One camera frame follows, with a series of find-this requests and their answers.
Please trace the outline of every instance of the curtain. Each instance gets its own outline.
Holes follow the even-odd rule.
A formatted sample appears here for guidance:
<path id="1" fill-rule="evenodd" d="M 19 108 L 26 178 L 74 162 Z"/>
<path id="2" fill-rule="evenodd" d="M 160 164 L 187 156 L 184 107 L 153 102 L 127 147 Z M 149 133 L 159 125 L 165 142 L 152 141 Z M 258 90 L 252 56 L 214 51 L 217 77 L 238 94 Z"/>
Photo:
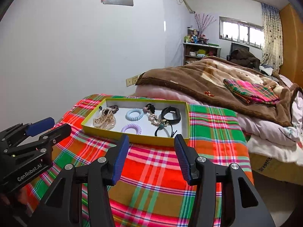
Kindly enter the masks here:
<path id="1" fill-rule="evenodd" d="M 279 72 L 280 66 L 283 64 L 283 37 L 279 10 L 265 3 L 261 3 L 261 5 L 265 41 L 261 64 Z"/>

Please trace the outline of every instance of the wooden wardrobe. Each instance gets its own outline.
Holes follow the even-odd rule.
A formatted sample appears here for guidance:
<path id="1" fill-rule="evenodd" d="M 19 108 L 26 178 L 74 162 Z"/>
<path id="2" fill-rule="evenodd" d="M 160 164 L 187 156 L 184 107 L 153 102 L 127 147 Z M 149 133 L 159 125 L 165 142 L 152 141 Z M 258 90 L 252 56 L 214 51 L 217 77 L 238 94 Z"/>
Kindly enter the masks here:
<path id="1" fill-rule="evenodd" d="M 303 87 L 303 23 L 288 4 L 280 11 L 283 32 L 283 65 L 280 74 Z"/>

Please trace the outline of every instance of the window frame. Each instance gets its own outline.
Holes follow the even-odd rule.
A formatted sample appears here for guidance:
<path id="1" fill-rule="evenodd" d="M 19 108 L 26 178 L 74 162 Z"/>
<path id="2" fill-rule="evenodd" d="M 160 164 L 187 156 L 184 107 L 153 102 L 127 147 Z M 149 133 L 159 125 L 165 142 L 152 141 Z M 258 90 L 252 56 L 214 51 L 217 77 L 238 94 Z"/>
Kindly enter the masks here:
<path id="1" fill-rule="evenodd" d="M 232 38 L 223 36 L 223 22 L 235 23 L 235 24 L 238 25 L 238 38 L 237 39 L 234 39 L 234 38 L 232 39 Z M 239 39 L 239 37 L 240 37 L 240 25 L 248 27 L 248 33 L 247 33 L 248 42 Z M 263 48 L 263 45 L 257 45 L 257 44 L 253 44 L 253 43 L 250 42 L 250 28 L 263 31 L 263 26 L 258 26 L 258 25 L 248 23 L 248 22 L 245 22 L 245 21 L 242 21 L 242 20 L 237 20 L 237 19 L 232 19 L 232 18 L 227 18 L 227 17 L 221 17 L 221 16 L 219 17 L 219 39 L 227 40 L 227 41 L 231 41 L 231 42 L 237 42 L 237 43 L 244 44 L 246 46 L 251 46 L 251 47 L 254 47 L 254 48 L 257 48 L 257 49 L 261 50 Z"/>

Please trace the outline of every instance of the floor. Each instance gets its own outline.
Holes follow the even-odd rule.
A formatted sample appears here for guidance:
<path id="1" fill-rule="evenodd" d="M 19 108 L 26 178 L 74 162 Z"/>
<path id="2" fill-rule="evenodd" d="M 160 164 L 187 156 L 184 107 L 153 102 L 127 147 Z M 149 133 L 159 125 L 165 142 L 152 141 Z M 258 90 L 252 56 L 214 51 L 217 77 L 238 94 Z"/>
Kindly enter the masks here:
<path id="1" fill-rule="evenodd" d="M 295 209 L 301 186 L 277 181 L 253 172 L 255 187 L 269 209 L 276 227 L 281 226 Z"/>

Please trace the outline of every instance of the wall switch plate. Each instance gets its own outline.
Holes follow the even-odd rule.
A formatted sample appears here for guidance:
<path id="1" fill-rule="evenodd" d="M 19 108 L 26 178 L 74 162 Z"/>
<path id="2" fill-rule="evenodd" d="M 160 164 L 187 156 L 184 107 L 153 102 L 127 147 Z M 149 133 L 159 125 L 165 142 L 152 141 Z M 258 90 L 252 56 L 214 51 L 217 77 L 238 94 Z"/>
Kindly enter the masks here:
<path id="1" fill-rule="evenodd" d="M 126 80 L 126 87 L 129 87 L 129 86 L 131 86 L 131 85 L 133 85 L 133 83 L 132 83 L 132 78 L 128 78 L 128 79 Z"/>
<path id="2" fill-rule="evenodd" d="M 132 79 L 132 84 L 136 84 L 136 82 L 138 80 L 138 76 L 134 76 L 131 79 Z"/>

